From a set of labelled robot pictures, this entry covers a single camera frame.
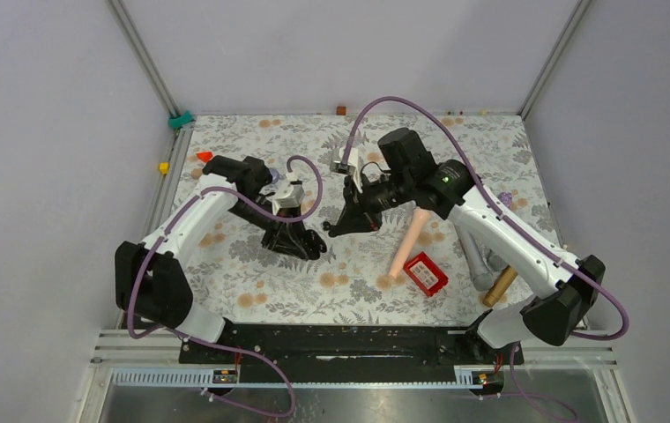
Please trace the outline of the black earbud charging case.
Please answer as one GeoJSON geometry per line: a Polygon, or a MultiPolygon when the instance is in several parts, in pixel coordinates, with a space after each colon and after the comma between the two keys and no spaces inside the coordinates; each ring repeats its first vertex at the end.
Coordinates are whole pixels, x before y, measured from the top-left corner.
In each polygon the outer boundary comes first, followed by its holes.
{"type": "Polygon", "coordinates": [[[318,260],[321,255],[328,251],[327,245],[320,234],[312,229],[308,229],[303,238],[303,247],[308,260],[318,260]]]}

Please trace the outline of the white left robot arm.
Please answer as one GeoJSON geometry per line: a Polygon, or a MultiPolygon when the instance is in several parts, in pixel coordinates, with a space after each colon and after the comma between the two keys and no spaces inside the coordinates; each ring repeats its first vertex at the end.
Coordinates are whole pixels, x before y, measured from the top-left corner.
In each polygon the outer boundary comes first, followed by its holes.
{"type": "Polygon", "coordinates": [[[263,249],[302,260],[317,260],[326,252],[322,237],[304,224],[302,182],[288,173],[285,187],[263,194],[272,181],[272,171],[261,159],[215,156],[192,194],[164,223],[141,242],[125,241],[117,248],[115,302],[126,314],[132,338],[152,333],[136,330],[134,318],[139,316],[153,322],[155,330],[201,340],[201,351],[212,361],[232,356],[235,340],[224,331],[224,317],[196,303],[185,274],[194,250],[226,214],[263,230],[263,249]]]}

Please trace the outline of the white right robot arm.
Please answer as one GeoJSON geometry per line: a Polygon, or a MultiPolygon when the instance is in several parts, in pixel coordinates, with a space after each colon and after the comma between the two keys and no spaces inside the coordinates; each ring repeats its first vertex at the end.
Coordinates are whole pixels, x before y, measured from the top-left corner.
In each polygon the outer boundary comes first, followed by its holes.
{"type": "Polygon", "coordinates": [[[336,222],[324,223],[328,235],[375,232],[384,211],[415,203],[479,238],[532,289],[530,299],[488,311],[472,324],[466,340],[472,359],[488,363],[502,347],[531,338],[563,345],[596,301],[605,265],[549,243],[492,198],[463,162],[436,162],[416,131],[393,130],[378,147],[389,169],[374,182],[361,172],[358,152],[340,148],[333,154],[331,170],[345,176],[345,204],[336,222]]]}

